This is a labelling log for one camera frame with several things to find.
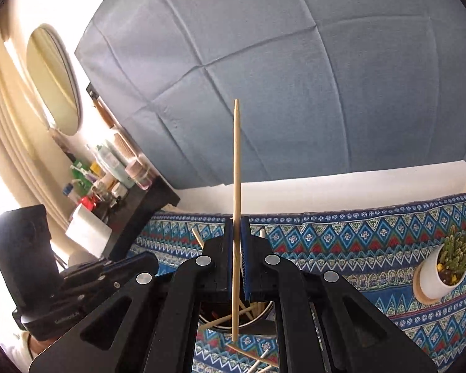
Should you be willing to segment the wooden chopstick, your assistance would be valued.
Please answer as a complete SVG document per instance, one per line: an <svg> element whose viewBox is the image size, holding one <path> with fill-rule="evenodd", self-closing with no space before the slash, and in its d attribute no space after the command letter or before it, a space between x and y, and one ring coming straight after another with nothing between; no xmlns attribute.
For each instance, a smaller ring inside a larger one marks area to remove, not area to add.
<svg viewBox="0 0 466 373"><path fill-rule="evenodd" d="M233 244L231 281L231 339L239 337L240 317L240 218L241 218L241 178L240 178L240 100L234 100L233 119Z"/></svg>
<svg viewBox="0 0 466 373"><path fill-rule="evenodd" d="M199 230L197 229L197 227L193 227L192 228L192 233L194 235L194 238L195 240L198 242L198 244L200 245L201 248L204 247L204 241L199 233Z"/></svg>
<svg viewBox="0 0 466 373"><path fill-rule="evenodd" d="M227 348L230 348L230 349L233 349L234 352L237 352L237 353L239 353L239 354L242 354L242 355L244 355L244 356L246 356L246 357L249 357L249 358L251 358L251 359L253 359L253 360L260 361L261 363L264 363L264 364L266 364L266 365L272 366L272 367L274 367L274 368L278 368L278 367L279 367L279 366L278 366L278 362L275 362L275 361L272 361L272 360L270 360L270 359L267 359L266 357L262 357L262 356L258 356L258 355L252 354L252 353L250 353L250 352L246 352L246 351L242 350L241 348L235 346L235 345L232 344L232 343L227 343L227 344L226 344L226 347L227 347Z"/></svg>
<svg viewBox="0 0 466 373"><path fill-rule="evenodd" d="M249 318L249 320L251 321L251 320L254 319L254 316L253 316L252 312L255 311L257 308L258 308L257 304L254 304L254 305L251 305L251 306L246 307L244 309L240 309L240 311L238 311L238 316L246 315ZM220 324L222 324L224 322L227 322L227 321L229 321L231 319L232 319L232 314L224 316L224 317L217 318L217 319L215 319L215 320L213 320L211 322L206 322L206 323L199 326L199 331L204 331L206 329L211 329L211 328L217 327Z"/></svg>

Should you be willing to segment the black cylindrical utensil holder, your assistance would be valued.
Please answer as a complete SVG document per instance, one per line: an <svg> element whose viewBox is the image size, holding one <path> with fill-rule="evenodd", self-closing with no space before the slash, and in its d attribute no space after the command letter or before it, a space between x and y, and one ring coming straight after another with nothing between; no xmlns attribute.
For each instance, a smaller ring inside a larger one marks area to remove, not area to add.
<svg viewBox="0 0 466 373"><path fill-rule="evenodd" d="M276 334L275 321L271 320L271 314L274 311L273 302L251 303L240 301L240 309L254 304L257 304L258 308L252 312L254 316L253 320L250 321L246 315L239 317L239 334L273 336ZM202 302L199 307L199 325L230 315L230 313L230 302ZM212 330L221 334L231 334L231 320L206 330Z"/></svg>

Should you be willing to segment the wooden chopstick in holder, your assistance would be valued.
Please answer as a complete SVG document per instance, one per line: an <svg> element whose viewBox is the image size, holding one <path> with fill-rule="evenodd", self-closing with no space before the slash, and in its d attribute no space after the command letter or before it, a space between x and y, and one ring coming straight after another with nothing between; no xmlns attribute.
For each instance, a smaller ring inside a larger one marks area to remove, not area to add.
<svg viewBox="0 0 466 373"><path fill-rule="evenodd" d="M251 320L254 319L254 316L253 316L252 312L255 311L257 308L258 308L257 304L254 304L254 305L251 305L251 306L246 307L244 309L240 309L240 311L238 311L238 316L246 315L249 318L249 320L251 321ZM213 320L211 322L206 322L206 323L199 326L199 331L204 331L206 329L211 329L211 328L217 327L220 324L222 324L224 322L227 322L227 321L229 321L231 319L232 319L232 314L224 316L224 317L217 318L217 319L215 319L215 320Z"/></svg>
<svg viewBox="0 0 466 373"><path fill-rule="evenodd" d="M204 241L199 233L199 230L197 229L197 227L193 227L192 228L192 233L194 235L194 238L195 240L198 242L198 244L200 245L201 248L204 247Z"/></svg>

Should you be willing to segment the white box on shelf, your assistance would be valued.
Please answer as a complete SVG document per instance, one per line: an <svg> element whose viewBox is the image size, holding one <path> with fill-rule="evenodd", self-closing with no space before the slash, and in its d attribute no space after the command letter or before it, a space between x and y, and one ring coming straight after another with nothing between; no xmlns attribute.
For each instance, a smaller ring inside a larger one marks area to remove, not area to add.
<svg viewBox="0 0 466 373"><path fill-rule="evenodd" d="M100 258L111 236L112 230L102 220L79 204L66 230L66 236L84 247L88 253Z"/></svg>

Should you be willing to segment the black side shelf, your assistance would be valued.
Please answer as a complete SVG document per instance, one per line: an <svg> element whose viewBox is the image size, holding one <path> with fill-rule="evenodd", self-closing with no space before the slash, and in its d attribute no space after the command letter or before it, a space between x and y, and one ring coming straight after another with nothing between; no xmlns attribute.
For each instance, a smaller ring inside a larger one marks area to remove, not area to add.
<svg viewBox="0 0 466 373"><path fill-rule="evenodd" d="M180 197L162 177L157 177L148 190L133 187L108 217L111 234L102 257L111 261L125 259L150 218L166 205L177 206L179 202Z"/></svg>

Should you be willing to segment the pink lidded jar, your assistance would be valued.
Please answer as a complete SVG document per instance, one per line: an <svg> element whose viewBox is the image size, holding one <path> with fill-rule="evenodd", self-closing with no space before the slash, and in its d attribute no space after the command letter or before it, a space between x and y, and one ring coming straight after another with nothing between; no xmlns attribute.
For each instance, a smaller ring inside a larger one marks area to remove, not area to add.
<svg viewBox="0 0 466 373"><path fill-rule="evenodd" d="M141 190L150 189L155 179L153 172L136 158L126 166L125 171Z"/></svg>

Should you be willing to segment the blue patterned tablecloth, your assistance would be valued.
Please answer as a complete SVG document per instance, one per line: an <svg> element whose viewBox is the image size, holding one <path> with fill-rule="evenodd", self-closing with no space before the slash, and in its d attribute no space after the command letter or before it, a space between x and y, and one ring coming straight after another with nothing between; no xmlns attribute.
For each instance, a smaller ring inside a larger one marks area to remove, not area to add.
<svg viewBox="0 0 466 373"><path fill-rule="evenodd" d="M413 273L451 227L466 229L466 193L413 204L337 213L249 216L264 227L272 249L299 269L334 270L362 292L435 363L438 372L466 372L466 277L432 306L413 295ZM151 252L158 274L174 272L201 252L202 239L224 232L223 215L160 212L135 239L127 257ZM230 334L199 333L192 372L247 372L255 363L226 346Z"/></svg>

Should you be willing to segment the wooden hairbrush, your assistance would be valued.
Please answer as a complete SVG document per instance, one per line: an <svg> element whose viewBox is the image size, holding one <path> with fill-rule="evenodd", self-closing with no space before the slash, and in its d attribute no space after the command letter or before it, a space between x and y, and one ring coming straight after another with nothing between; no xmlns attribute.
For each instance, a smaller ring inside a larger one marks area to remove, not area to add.
<svg viewBox="0 0 466 373"><path fill-rule="evenodd" d="M108 128L107 144L115 153L116 157L127 166L133 159L137 157L135 149L129 143L128 138L123 134L122 129L116 124L115 119L104 106L103 100L100 98L97 90L89 83L85 89L91 98L91 101L103 123Z"/></svg>

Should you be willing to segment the round wooden coaster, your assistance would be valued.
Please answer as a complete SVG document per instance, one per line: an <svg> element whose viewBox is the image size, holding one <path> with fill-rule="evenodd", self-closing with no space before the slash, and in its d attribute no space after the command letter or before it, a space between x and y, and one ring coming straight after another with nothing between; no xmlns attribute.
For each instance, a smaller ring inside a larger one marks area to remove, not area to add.
<svg viewBox="0 0 466 373"><path fill-rule="evenodd" d="M423 290L420 285L420 274L421 274L422 267L423 267L423 263L421 263L418 267L416 267L414 271L413 294L418 302L422 303L425 306L431 306L436 303L439 303L440 299L431 299L423 293Z"/></svg>

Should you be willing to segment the white potted cactus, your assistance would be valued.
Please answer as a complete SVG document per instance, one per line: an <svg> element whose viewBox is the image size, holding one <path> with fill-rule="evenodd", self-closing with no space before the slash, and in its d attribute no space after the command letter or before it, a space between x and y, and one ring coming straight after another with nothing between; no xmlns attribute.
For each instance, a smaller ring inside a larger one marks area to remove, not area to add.
<svg viewBox="0 0 466 373"><path fill-rule="evenodd" d="M431 299L454 291L466 277L466 229L451 227L444 241L423 261L420 285Z"/></svg>

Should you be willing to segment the grey-blue fabric backdrop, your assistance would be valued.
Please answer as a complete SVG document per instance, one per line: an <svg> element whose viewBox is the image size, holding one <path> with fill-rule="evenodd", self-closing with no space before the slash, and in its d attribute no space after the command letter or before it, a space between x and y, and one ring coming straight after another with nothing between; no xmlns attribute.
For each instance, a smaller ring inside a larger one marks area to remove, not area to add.
<svg viewBox="0 0 466 373"><path fill-rule="evenodd" d="M466 161L461 0L104 0L76 57L177 189Z"/></svg>

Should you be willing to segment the oval wall mirror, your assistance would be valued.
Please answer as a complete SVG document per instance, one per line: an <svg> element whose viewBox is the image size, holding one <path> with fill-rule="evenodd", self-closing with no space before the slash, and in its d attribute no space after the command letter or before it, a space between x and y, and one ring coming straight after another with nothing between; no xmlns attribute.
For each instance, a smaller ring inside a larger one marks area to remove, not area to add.
<svg viewBox="0 0 466 373"><path fill-rule="evenodd" d="M82 121L80 92L69 55L53 28L41 25L30 34L26 65L49 123L74 136Z"/></svg>

